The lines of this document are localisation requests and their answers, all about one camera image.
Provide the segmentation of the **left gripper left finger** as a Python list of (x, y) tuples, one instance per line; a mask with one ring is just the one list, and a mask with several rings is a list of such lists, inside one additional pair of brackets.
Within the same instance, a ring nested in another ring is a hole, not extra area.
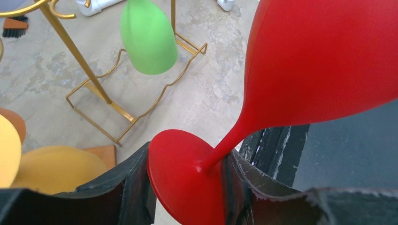
[(151, 225), (156, 195), (147, 174), (148, 144), (73, 192), (0, 191), (3, 225)]

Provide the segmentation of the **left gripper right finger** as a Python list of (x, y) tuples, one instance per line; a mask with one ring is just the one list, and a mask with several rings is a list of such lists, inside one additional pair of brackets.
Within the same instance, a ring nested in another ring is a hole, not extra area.
[(396, 190), (290, 188), (248, 163), (237, 151), (222, 160), (228, 225), (395, 225)]

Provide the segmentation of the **gold scroll glass rack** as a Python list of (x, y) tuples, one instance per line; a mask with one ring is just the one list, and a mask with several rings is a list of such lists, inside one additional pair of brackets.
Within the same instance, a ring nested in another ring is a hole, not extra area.
[(111, 170), (117, 165), (116, 146), (114, 145), (86, 148), (84, 151), (98, 156), (107, 170)]

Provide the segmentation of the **yellow goblet front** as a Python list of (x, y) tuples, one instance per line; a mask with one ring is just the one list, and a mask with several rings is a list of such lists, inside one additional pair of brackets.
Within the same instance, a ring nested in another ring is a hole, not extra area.
[(74, 191), (106, 171), (98, 156), (70, 146), (47, 146), (22, 153), (17, 129), (1, 116), (1, 188), (28, 188), (53, 195)]

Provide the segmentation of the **orange plastic goblet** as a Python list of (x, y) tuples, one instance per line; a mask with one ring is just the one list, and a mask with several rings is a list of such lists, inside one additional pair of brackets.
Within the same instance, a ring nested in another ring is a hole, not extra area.
[(15, 127), (19, 134), (21, 144), (23, 144), (26, 137), (26, 125), (23, 118), (14, 111), (5, 108), (0, 109), (0, 114), (4, 116), (7, 120), (9, 120), (11, 124)]

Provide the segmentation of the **red plastic goblet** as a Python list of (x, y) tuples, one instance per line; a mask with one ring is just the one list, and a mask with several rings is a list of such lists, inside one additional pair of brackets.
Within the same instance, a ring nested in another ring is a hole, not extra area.
[(169, 129), (148, 146), (148, 176), (183, 225), (224, 224), (221, 160), (248, 135), (354, 115), (398, 97), (395, 0), (262, 0), (246, 51), (244, 100), (216, 147)]

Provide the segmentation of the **green plastic goblet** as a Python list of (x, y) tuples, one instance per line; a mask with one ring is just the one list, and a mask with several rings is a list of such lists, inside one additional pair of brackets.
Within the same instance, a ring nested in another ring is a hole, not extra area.
[(178, 50), (171, 22), (150, 0), (128, 0), (122, 11), (121, 39), (133, 67), (146, 75), (171, 69)]

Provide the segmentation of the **gold rectangular wire rack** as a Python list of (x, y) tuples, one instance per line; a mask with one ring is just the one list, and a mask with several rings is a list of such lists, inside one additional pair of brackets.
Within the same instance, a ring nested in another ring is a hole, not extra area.
[[(67, 96), (66, 96), (66, 101), (69, 103), (69, 105), (72, 107), (74, 111), (76, 111), (79, 115), (81, 115), (84, 119), (86, 119), (88, 122), (90, 122), (93, 126), (95, 126), (99, 131), (101, 131), (104, 135), (106, 135), (108, 138), (110, 138), (113, 142), (115, 142), (117, 145), (122, 146), (120, 143), (120, 140), (126, 135), (128, 131), (131, 130), (131, 128), (135, 125), (137, 121), (139, 121), (141, 118), (145, 117), (149, 113), (151, 113), (155, 107), (158, 105), (160, 100), (162, 99), (166, 89), (168, 87), (172, 87), (176, 83), (179, 82), (179, 80), (185, 75), (186, 71), (188, 70), (191, 62), (194, 60), (194, 58), (197, 57), (197, 55), (205, 54), (207, 52), (207, 46), (208, 44), (205, 43), (201, 47), (196, 46), (192, 42), (190, 42), (187, 38), (176, 32), (176, 1), (172, 0), (170, 2), (170, 12), (171, 12), (171, 26), (173, 28), (174, 32), (174, 37), (176, 43), (181, 46), (183, 49), (188, 51), (189, 53), (192, 54), (191, 58), (188, 60), (184, 70), (181, 72), (181, 74), (172, 82), (169, 84), (166, 84), (159, 97), (155, 101), (155, 103), (142, 115), (139, 115), (138, 117), (134, 118), (130, 114), (128, 114), (123, 108), (121, 108), (116, 102), (114, 102), (106, 93), (104, 88), (99, 82), (100, 78), (104, 78), (108, 75), (110, 75), (118, 66), (121, 54), (122, 52), (125, 52), (125, 49), (120, 49), (118, 52), (117, 60), (113, 67), (106, 72), (103, 75), (96, 76), (94, 72), (91, 70), (90, 66), (80, 53), (79, 49), (69, 36), (68, 32), (65, 30), (61, 22), (59, 21), (60, 19), (63, 20), (71, 20), (75, 19), (76, 15), (75, 14), (61, 14), (56, 11), (55, 6), (58, 3), (56, 0), (36, 0), (34, 1), (34, 4), (27, 6), (25, 8), (21, 8), (18, 10), (13, 10), (13, 11), (6, 11), (6, 12), (1, 12), (0, 16), (1, 18), (8, 18), (8, 17), (15, 17), (15, 16), (21, 16), (36, 10), (40, 10), (42, 14), (45, 16), (45, 18), (49, 21), (51, 26), (54, 28), (58, 36), (61, 38), (63, 43), (66, 45), (66, 47), (69, 49), (69, 51), (72, 53), (73, 57), (76, 59), (80, 67), (83, 69), (83, 71), (86, 73), (88, 78), (84, 80), (80, 85), (78, 85), (76, 88), (74, 88)], [(118, 138), (113, 138), (107, 131), (105, 131), (103, 128), (101, 128), (98, 124), (96, 124), (93, 120), (91, 120), (87, 115), (85, 115), (83, 112), (78, 110), (73, 103), (70, 101), (70, 97), (78, 91), (80, 88), (85, 86), (90, 92), (95, 94), (98, 98), (103, 100), (104, 102), (107, 103), (108, 106), (113, 108), (116, 112), (118, 112), (121, 116), (123, 116), (125, 119), (127, 119), (130, 122), (130, 125), (121, 133), (121, 135)]]

